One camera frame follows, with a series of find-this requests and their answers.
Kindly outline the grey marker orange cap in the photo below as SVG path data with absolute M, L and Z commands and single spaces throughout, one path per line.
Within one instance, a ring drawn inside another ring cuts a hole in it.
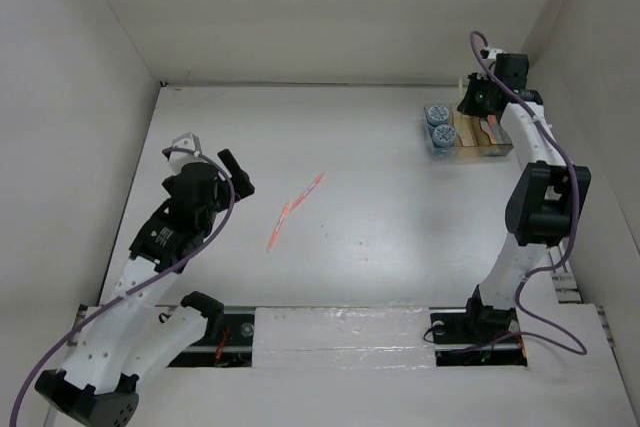
M 500 125 L 494 115 L 486 117 L 483 123 L 483 131 L 489 137 L 492 144 L 498 145 L 503 143 Z

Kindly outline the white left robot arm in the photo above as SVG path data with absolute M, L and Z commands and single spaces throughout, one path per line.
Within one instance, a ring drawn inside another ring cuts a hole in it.
M 84 340 L 35 383 L 50 405 L 83 426 L 127 425 L 154 376 L 188 346 L 212 343 L 222 334 L 223 304 L 197 291 L 152 335 L 144 330 L 188 262 L 221 233 L 235 204 L 255 187 L 228 149 L 217 160 L 177 145 L 163 153 L 183 163 L 162 183 L 167 199 L 132 242 L 110 299 L 77 326 Z

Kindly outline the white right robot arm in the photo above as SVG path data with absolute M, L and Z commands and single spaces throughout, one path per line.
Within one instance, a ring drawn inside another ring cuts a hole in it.
M 513 336 L 516 314 L 524 309 L 521 295 L 542 271 L 540 261 L 561 242 L 574 244 L 591 183 L 590 170 L 573 164 L 553 136 L 539 93 L 527 88 L 527 56 L 483 48 L 479 58 L 486 70 L 470 75 L 458 110 L 496 119 L 511 140 L 521 174 L 505 209 L 508 235 L 462 316 L 459 329 L 474 344 Z

